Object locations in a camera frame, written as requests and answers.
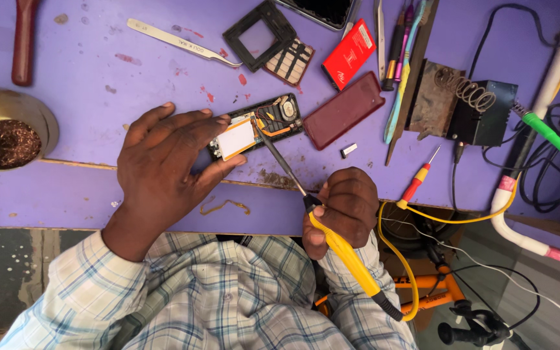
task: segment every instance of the plaid shirt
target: plaid shirt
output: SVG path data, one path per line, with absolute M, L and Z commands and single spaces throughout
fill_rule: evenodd
M 356 250 L 390 301 L 394 284 L 371 232 Z M 44 295 L 1 349 L 416 349 L 331 250 L 320 261 L 331 319 L 311 310 L 310 259 L 285 237 L 247 247 L 214 235 L 162 234 L 144 262 L 121 259 L 96 232 L 51 263 Z

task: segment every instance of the hand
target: hand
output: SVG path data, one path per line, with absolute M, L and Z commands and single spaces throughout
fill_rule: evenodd
M 141 261 L 157 237 L 187 215 L 235 166 L 237 155 L 192 175 L 198 153 L 226 130 L 230 117 L 212 118 L 209 109 L 177 114 L 168 102 L 136 120 L 118 156 L 118 183 L 124 200 L 103 230 L 116 255 Z
M 371 178 L 358 168 L 335 171 L 317 196 L 325 207 L 316 207 L 315 219 L 343 237 L 353 248 L 362 248 L 375 227 L 375 213 L 379 207 L 377 187 Z M 325 234 L 304 215 L 302 242 L 311 259 L 321 260 L 329 248 Z

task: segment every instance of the shirt sleeve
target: shirt sleeve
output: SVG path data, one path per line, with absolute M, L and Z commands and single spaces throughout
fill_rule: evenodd
M 367 245 L 354 250 L 378 283 L 386 298 L 398 309 L 392 277 L 379 261 L 377 238 L 371 231 Z M 358 284 L 341 259 L 331 249 L 319 260 L 331 294 L 332 321 L 356 349 L 417 349 L 406 322 L 394 321 Z
M 51 263 L 47 289 L 0 349 L 108 348 L 120 319 L 144 305 L 147 273 L 147 263 L 120 258 L 95 232 Z

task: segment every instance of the fingernail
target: fingernail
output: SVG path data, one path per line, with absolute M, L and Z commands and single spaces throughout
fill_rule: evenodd
M 323 207 L 321 205 L 315 207 L 315 209 L 312 211 L 312 213 L 315 216 L 323 216 L 324 212 L 325 212 L 325 209 L 323 209 Z
M 322 245 L 325 242 L 325 235 L 322 234 L 311 234 L 310 242 L 315 245 Z

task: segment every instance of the phone back cover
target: phone back cover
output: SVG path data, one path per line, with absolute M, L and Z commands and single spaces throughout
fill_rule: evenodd
M 318 151 L 328 147 L 364 118 L 384 106 L 373 71 L 361 76 L 304 118 L 304 128 Z

